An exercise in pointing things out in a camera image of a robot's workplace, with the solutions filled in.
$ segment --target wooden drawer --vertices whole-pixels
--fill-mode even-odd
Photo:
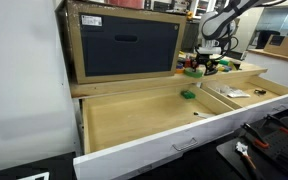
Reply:
[[[183,90],[190,90],[196,98],[183,98]],[[211,136],[204,131],[192,134],[188,128],[205,119],[194,112],[233,111],[195,85],[91,97],[82,103],[86,155],[74,160],[79,179],[112,179],[141,172],[140,168],[222,135],[219,131]]]
[[[220,99],[234,109],[247,107],[252,104],[267,101],[288,94],[288,87],[276,84],[272,81],[260,78],[258,76],[241,77],[218,81],[220,84],[241,89],[242,91],[251,96],[249,98],[230,98],[215,90],[214,82],[216,83],[217,81],[203,83],[202,89],[204,89],[206,92]],[[254,93],[256,89],[265,90],[266,94],[258,96]]]

